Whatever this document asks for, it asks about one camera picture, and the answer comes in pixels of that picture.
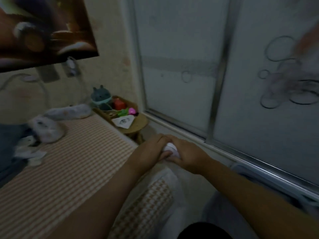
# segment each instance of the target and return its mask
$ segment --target wall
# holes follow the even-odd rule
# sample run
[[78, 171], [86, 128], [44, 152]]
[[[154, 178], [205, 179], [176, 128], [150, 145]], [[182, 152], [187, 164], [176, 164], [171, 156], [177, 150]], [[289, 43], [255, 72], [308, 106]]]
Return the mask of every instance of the wall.
[[[136, 101], [132, 87], [130, 60], [118, 0], [85, 0], [89, 19], [94, 31], [99, 57], [80, 60], [86, 89], [103, 84], [111, 94]], [[79, 97], [79, 85], [67, 78], [61, 64], [55, 65], [61, 79], [45, 84], [53, 107], [74, 104]], [[11, 75], [28, 73], [38, 75], [35, 68], [0, 74], [0, 86]], [[0, 123], [14, 124], [45, 111], [42, 89], [37, 84], [23, 83], [16, 78], [0, 92]]]

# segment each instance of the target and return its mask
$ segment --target person's left hand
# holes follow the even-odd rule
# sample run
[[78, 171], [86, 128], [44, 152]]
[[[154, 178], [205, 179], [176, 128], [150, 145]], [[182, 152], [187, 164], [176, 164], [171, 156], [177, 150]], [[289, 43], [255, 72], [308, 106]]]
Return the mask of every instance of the person's left hand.
[[138, 146], [126, 161], [125, 165], [142, 176], [160, 160], [169, 157], [172, 152], [162, 152], [171, 139], [163, 134], [157, 134]]

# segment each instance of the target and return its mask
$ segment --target mattress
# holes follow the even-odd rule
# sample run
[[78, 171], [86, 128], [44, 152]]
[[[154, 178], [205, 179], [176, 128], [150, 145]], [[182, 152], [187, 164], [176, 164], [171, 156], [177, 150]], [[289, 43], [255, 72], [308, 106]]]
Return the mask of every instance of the mattress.
[[[98, 115], [63, 121], [67, 134], [41, 147], [47, 155], [0, 189], [0, 238], [46, 238], [96, 193], [137, 145]], [[157, 165], [130, 193], [109, 238], [147, 238], [181, 194], [177, 178]]]

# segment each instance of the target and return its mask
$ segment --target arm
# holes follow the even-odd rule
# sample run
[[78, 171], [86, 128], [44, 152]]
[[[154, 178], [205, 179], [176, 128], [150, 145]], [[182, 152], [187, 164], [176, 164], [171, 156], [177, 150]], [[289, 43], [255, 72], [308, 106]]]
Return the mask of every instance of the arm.
[[211, 159], [195, 144], [168, 135], [181, 156], [169, 158], [204, 176], [225, 195], [260, 238], [319, 238], [319, 223], [275, 193], [245, 179]]
[[110, 181], [75, 210], [50, 235], [53, 238], [107, 238], [123, 203], [139, 178], [171, 152], [170, 139], [158, 134], [140, 145]]

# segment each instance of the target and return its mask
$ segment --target person's right hand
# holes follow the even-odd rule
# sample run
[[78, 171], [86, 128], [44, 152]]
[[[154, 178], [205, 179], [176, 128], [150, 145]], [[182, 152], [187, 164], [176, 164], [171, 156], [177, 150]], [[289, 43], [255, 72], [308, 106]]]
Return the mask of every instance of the person's right hand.
[[208, 154], [194, 143], [179, 139], [172, 135], [165, 136], [172, 140], [172, 143], [176, 146], [181, 157], [169, 157], [166, 160], [179, 165], [193, 174], [202, 174], [206, 165], [212, 161]]

